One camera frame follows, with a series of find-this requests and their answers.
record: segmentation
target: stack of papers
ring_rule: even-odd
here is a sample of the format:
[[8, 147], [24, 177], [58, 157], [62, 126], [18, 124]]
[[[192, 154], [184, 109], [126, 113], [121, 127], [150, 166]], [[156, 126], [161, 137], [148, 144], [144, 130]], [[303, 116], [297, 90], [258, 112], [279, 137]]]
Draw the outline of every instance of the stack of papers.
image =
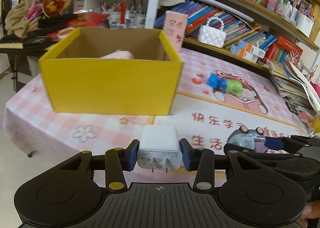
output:
[[320, 110], [320, 99], [305, 76], [291, 63], [283, 65], [270, 61], [272, 81], [281, 97], [295, 107]]

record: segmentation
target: white handbag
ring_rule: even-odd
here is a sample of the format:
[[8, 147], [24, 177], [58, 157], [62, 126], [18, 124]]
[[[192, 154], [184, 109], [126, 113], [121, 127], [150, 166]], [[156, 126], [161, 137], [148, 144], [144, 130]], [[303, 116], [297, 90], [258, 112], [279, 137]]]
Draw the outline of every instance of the white handbag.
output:
[[[220, 29], [216, 29], [209, 26], [212, 20], [219, 20], [221, 22]], [[212, 16], [211, 18], [208, 19], [205, 25], [202, 25], [200, 27], [200, 31], [198, 34], [198, 41], [204, 44], [222, 48], [227, 36], [227, 34], [223, 31], [223, 28], [224, 28], [223, 20], [221, 20], [216, 16]]]

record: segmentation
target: floor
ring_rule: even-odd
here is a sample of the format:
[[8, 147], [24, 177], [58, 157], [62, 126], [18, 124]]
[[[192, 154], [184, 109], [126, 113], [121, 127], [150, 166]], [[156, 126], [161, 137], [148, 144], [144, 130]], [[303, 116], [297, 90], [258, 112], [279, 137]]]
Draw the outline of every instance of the floor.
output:
[[[19, 74], [20, 82], [27, 83], [32, 77]], [[20, 218], [14, 208], [16, 190], [26, 181], [53, 167], [41, 155], [28, 158], [3, 132], [3, 113], [6, 102], [14, 95], [11, 74], [0, 80], [0, 227], [18, 228]]]

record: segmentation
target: human hand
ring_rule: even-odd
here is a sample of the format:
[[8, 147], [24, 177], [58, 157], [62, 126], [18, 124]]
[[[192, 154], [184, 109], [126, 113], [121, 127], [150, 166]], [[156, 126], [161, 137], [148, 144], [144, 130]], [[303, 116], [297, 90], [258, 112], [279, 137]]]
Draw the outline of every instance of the human hand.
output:
[[315, 219], [320, 217], [320, 200], [307, 203], [298, 224], [303, 228], [308, 227], [307, 219]]

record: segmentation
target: open cardboard box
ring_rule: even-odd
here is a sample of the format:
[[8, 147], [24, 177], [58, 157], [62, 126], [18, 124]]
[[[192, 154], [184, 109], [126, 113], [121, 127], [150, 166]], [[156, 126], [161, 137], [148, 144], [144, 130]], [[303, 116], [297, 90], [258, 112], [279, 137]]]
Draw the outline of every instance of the open cardboard box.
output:
[[[134, 59], [105, 59], [116, 50]], [[40, 60], [53, 110], [168, 115], [183, 62], [162, 30], [82, 27]]]

